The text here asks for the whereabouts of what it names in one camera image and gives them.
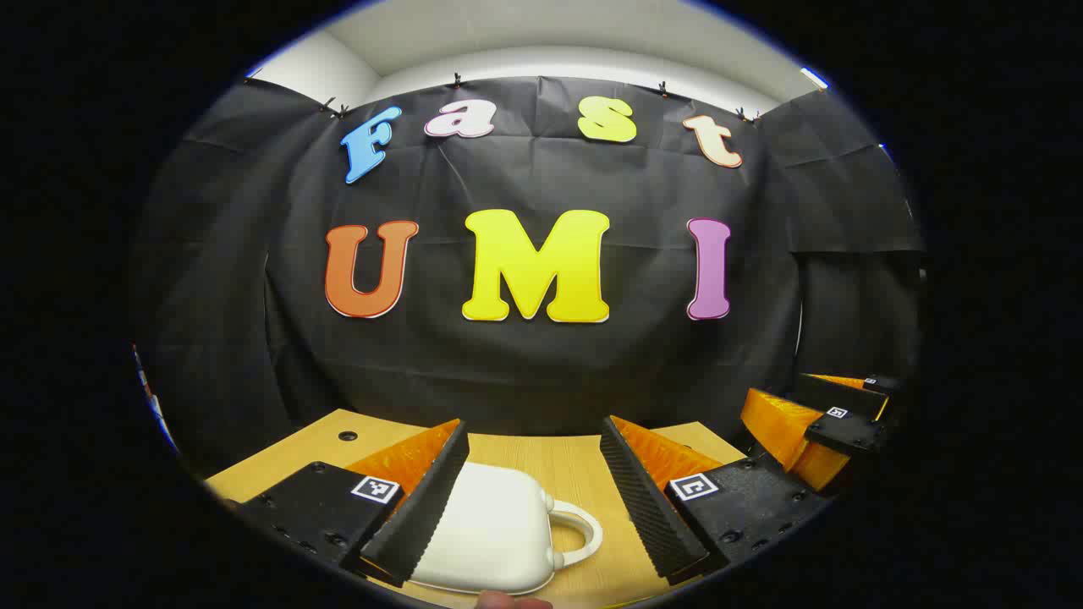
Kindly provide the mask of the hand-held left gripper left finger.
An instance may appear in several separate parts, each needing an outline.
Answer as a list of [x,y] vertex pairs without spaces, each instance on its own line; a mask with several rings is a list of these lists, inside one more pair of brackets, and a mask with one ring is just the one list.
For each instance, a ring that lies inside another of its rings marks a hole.
[[286,550],[403,585],[470,451],[465,423],[319,419],[222,471],[222,497]]

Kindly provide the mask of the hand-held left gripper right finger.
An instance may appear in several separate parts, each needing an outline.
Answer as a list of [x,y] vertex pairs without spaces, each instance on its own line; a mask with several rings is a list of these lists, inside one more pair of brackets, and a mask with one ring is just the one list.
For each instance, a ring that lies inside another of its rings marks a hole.
[[768,455],[723,465],[616,416],[601,423],[600,450],[670,584],[751,562],[834,504]]

